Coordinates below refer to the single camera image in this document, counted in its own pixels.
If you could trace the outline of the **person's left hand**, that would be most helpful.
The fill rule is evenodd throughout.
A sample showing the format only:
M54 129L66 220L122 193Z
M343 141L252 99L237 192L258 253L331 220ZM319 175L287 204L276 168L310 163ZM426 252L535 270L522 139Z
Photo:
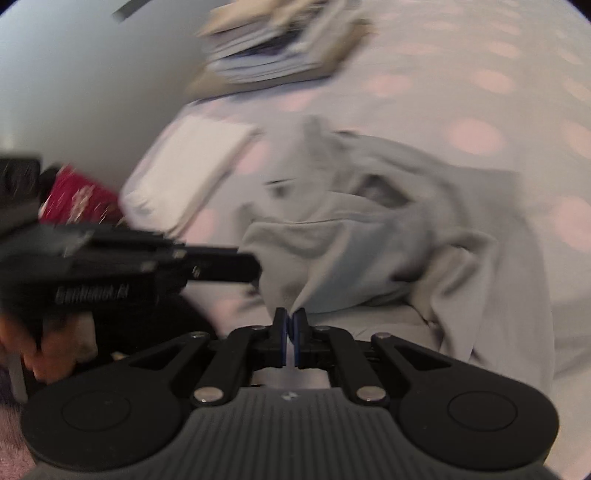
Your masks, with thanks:
M78 363L94 358L97 352L90 314L70 316L63 323L50 321L40 345L16 319L1 316L2 368L7 367L11 355L16 355L38 381L54 383L66 378Z

